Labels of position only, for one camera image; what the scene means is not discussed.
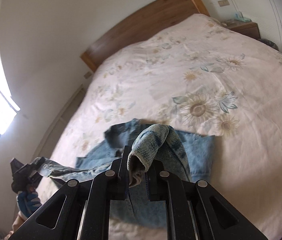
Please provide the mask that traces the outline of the blue gloved left hand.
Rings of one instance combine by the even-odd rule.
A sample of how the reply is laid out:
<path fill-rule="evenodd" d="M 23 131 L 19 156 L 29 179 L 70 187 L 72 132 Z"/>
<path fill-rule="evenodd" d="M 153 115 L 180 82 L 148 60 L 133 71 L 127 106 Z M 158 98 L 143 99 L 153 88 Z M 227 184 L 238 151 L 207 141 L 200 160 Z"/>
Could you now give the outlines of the blue gloved left hand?
<path fill-rule="evenodd" d="M 37 191 L 32 187 L 26 191 L 19 191 L 16 200 L 19 215 L 24 220 L 27 220 L 42 206 Z"/>

